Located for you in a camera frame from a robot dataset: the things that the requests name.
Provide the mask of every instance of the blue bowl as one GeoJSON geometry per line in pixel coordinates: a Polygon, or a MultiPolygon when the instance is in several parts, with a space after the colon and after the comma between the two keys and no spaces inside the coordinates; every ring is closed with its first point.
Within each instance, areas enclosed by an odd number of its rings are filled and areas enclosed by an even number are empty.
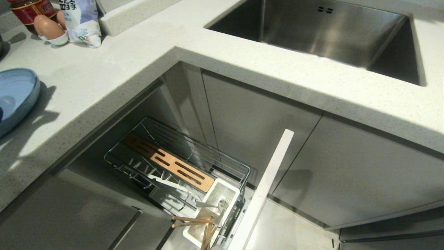
{"type": "Polygon", "coordinates": [[[34,71],[16,68],[0,72],[0,137],[29,113],[39,93],[40,81],[34,71]]]}

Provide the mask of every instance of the plastic bag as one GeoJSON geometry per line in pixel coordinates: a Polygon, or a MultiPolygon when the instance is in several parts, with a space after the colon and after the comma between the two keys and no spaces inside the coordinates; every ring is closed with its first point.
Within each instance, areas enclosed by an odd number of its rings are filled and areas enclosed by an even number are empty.
{"type": "Polygon", "coordinates": [[[102,40],[95,0],[59,0],[69,40],[100,47],[102,40]]]}

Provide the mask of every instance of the egg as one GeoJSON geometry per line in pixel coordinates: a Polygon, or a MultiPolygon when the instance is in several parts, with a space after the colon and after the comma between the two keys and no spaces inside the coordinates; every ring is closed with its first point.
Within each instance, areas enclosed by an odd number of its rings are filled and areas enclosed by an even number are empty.
{"type": "Polygon", "coordinates": [[[51,19],[41,19],[38,23],[37,23],[38,28],[36,28],[36,31],[39,30],[40,33],[46,37],[46,39],[48,40],[52,40],[55,38],[59,38],[61,36],[63,36],[65,34],[65,31],[63,30],[62,27],[60,27],[60,25],[56,22],[54,22],[51,19]]]}
{"type": "Polygon", "coordinates": [[[57,21],[62,26],[62,28],[64,30],[66,30],[65,18],[63,17],[63,11],[61,11],[61,10],[59,10],[59,12],[57,12],[57,21]]]}
{"type": "Polygon", "coordinates": [[[49,17],[47,17],[47,16],[45,16],[45,15],[37,15],[37,16],[34,18],[34,28],[36,29],[37,34],[39,34],[39,36],[43,36],[43,33],[42,33],[42,31],[40,30],[40,22],[41,22],[42,20],[45,20],[45,19],[49,19],[49,17]]]}

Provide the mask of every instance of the chopsticks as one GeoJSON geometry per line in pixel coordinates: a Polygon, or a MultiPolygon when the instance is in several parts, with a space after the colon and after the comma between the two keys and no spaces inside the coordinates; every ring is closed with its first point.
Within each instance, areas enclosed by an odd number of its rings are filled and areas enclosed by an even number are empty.
{"type": "Polygon", "coordinates": [[[211,238],[213,237],[213,234],[216,232],[216,229],[217,229],[217,227],[213,224],[213,222],[214,222],[213,217],[211,217],[209,220],[204,220],[204,219],[173,216],[172,219],[186,221],[184,223],[173,224],[173,225],[171,225],[172,228],[177,228],[177,227],[181,227],[181,226],[194,226],[194,225],[199,225],[199,224],[207,224],[207,225],[205,225],[205,229],[203,231],[202,245],[201,245],[200,249],[201,250],[210,250],[211,238]]]}

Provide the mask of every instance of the speckled countertop surface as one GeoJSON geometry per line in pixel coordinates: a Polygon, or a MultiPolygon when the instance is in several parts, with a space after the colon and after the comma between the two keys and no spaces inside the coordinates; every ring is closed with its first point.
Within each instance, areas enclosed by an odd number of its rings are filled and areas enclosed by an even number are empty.
{"type": "Polygon", "coordinates": [[[33,69],[40,100],[0,140],[0,210],[102,121],[180,60],[444,153],[443,12],[344,0],[413,17],[427,86],[204,29],[242,0],[183,0],[98,49],[43,44],[24,27],[0,70],[33,69]]]}

